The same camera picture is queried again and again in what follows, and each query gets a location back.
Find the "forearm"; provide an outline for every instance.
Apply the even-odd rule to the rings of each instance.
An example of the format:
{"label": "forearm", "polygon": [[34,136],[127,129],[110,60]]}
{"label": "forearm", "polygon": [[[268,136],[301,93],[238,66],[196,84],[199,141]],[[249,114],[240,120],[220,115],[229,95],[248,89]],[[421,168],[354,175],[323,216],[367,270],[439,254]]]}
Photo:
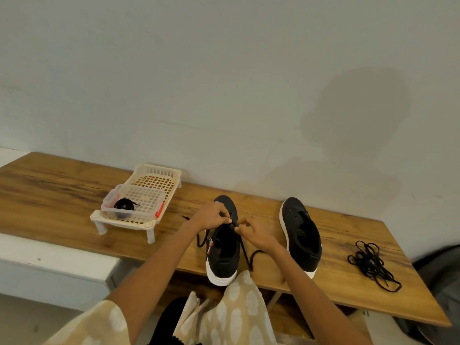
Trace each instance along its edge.
{"label": "forearm", "polygon": [[270,255],[286,279],[291,293],[319,344],[370,345],[369,340],[307,276],[285,248],[279,245],[270,252]]}
{"label": "forearm", "polygon": [[135,273],[124,280],[107,300],[120,307],[126,319],[129,340],[134,344],[196,231],[184,223]]}

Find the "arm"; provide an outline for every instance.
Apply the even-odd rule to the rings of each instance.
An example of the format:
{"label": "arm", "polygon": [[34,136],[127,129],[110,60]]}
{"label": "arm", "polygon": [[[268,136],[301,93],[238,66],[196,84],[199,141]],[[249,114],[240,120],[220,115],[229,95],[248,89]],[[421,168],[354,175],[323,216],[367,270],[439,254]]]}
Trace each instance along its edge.
{"label": "arm", "polygon": [[252,217],[236,231],[278,265],[316,340],[321,345],[371,345],[328,296],[292,259],[291,254]]}
{"label": "arm", "polygon": [[201,230],[229,223],[230,215],[222,203],[205,204],[107,297],[107,300],[113,301],[123,312],[131,344],[135,344],[142,327],[156,307],[182,255],[195,236]]}

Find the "person's left hand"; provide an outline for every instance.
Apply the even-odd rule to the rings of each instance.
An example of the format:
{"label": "person's left hand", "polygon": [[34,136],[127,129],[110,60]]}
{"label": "person's left hand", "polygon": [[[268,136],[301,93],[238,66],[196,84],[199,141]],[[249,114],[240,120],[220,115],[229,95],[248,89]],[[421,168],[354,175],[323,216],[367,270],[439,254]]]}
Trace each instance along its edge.
{"label": "person's left hand", "polygon": [[214,229],[222,224],[232,222],[229,211],[221,202],[209,202],[203,205],[188,221],[196,232]]}

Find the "hand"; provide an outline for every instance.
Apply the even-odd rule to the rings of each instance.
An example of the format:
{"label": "hand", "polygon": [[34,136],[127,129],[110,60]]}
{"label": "hand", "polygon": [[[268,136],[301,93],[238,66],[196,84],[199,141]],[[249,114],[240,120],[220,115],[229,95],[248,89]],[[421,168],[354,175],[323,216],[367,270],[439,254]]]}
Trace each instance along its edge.
{"label": "hand", "polygon": [[196,232],[214,229],[222,224],[232,222],[229,211],[221,202],[209,202],[203,205],[188,221]]}
{"label": "hand", "polygon": [[238,224],[239,226],[235,228],[235,231],[256,248],[271,254],[276,248],[282,247],[276,238],[268,230],[262,228],[262,225],[254,217],[238,220]]}

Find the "white shoe sole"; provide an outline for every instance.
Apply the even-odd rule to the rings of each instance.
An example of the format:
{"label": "white shoe sole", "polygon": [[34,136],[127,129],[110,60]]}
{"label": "white shoe sole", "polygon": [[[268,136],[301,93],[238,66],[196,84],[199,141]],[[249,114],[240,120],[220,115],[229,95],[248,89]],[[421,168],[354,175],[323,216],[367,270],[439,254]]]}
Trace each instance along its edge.
{"label": "white shoe sole", "polygon": [[[280,208],[280,224],[281,224],[281,228],[283,229],[283,232],[284,232],[284,236],[286,237],[286,249],[288,250],[289,252],[289,236],[287,235],[287,230],[286,230],[286,224],[284,224],[284,220],[283,220],[283,206],[284,206],[284,202],[282,203],[281,205],[281,208]],[[318,267],[315,269],[315,271],[313,272],[308,272],[308,271],[304,271],[307,276],[311,279],[313,279],[313,277],[315,276],[315,273],[316,273],[316,270],[318,270]]]}
{"label": "white shoe sole", "polygon": [[217,277],[211,270],[208,260],[206,260],[206,275],[208,279],[211,281],[211,283],[216,286],[219,286],[219,287],[228,286],[230,283],[232,283],[235,280],[237,272],[238,271],[235,271],[235,273],[231,277],[227,277],[227,278]]}

